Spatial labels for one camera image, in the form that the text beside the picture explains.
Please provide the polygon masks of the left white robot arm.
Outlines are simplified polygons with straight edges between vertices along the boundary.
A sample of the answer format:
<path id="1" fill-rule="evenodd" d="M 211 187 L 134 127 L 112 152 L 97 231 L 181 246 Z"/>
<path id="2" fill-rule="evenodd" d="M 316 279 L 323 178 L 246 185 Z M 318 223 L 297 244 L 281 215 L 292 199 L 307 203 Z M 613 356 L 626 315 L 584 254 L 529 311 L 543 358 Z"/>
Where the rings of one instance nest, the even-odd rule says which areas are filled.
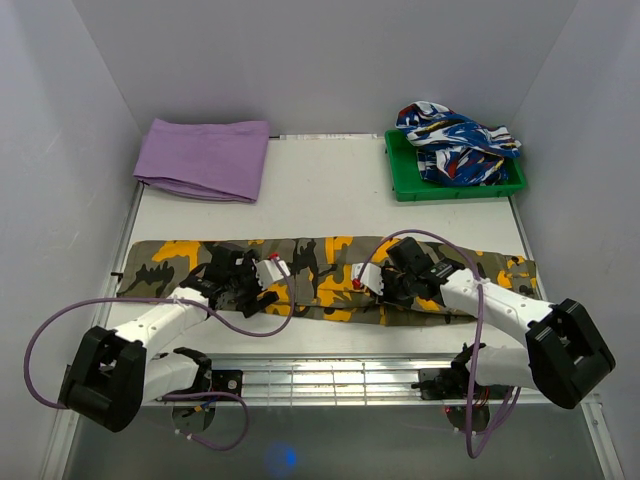
<path id="1" fill-rule="evenodd" d="M 65 372 L 60 403 L 119 432 L 149 401 L 167 395 L 205 397 L 214 384 L 211 359 L 169 344 L 224 306 L 244 317 L 254 315 L 278 300 L 271 286 L 289 279 L 288 266 L 277 254 L 260 259 L 254 250 L 215 247 L 209 262 L 194 267 L 145 314 L 84 334 Z"/>

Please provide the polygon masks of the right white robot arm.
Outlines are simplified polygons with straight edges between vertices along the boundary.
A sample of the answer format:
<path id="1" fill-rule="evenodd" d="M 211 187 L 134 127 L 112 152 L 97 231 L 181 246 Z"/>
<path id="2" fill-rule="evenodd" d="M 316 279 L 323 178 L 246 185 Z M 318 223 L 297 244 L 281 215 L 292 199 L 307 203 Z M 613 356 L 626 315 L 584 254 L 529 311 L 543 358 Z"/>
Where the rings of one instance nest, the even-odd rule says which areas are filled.
<path id="1" fill-rule="evenodd" d="M 406 305 L 433 300 L 489 324 L 518 341 L 516 348 L 483 342 L 466 346 L 449 367 L 417 383 L 432 398 L 474 397 L 485 387 L 535 389 L 555 405 L 575 408 L 616 367 L 585 307 L 572 299 L 552 304 L 477 280 L 455 260 L 434 262 L 407 237 L 387 251 L 382 298 Z"/>

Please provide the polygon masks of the camouflage cargo trousers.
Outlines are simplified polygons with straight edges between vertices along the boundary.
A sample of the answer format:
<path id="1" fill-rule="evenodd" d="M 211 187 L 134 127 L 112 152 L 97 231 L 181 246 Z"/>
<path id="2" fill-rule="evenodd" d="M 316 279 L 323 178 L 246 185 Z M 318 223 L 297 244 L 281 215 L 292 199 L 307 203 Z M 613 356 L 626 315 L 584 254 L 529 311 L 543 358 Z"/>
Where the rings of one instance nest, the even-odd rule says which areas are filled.
<path id="1" fill-rule="evenodd" d="M 382 326 L 435 326 L 471 321 L 461 311 L 447 309 L 433 300 L 416 299 L 407 306 L 382 305 L 371 293 L 357 290 L 351 267 L 366 257 L 379 266 L 390 265 L 387 249 L 391 241 L 372 236 L 229 240 L 224 247 L 257 253 L 259 259 L 277 253 L 294 276 L 295 294 L 283 283 L 272 286 L 279 299 L 266 313 L 279 316 Z M 124 298 L 165 298 L 196 267 L 208 263 L 219 247 L 217 241 L 146 240 L 129 250 L 117 291 Z M 433 261 L 475 263 L 479 274 L 492 282 L 536 299 L 537 271 L 534 261 L 522 256 L 477 250 L 454 251 L 434 241 L 423 241 L 421 249 Z"/>

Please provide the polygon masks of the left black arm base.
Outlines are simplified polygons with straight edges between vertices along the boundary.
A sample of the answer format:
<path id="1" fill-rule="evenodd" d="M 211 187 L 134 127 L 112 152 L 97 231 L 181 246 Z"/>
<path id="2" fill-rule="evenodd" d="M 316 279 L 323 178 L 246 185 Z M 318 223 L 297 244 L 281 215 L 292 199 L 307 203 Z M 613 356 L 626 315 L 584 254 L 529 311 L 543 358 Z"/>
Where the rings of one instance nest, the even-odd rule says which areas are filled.
<path id="1" fill-rule="evenodd" d="M 242 396 L 242 370 L 208 370 L 198 374 L 197 386 L 200 392 L 222 392 Z"/>

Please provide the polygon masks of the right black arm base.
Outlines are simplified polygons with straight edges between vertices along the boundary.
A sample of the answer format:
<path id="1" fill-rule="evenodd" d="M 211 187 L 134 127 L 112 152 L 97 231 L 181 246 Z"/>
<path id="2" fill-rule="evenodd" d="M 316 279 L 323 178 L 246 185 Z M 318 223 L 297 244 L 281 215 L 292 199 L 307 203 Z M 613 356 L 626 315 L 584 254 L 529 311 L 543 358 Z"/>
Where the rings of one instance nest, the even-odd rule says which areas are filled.
<path id="1" fill-rule="evenodd" d="M 418 371 L 418 381 L 411 388 L 418 390 L 423 400 L 466 399 L 468 396 L 469 373 L 453 368 L 428 368 Z M 472 399 L 497 400 L 503 398 L 508 391 L 507 386 L 474 384 Z"/>

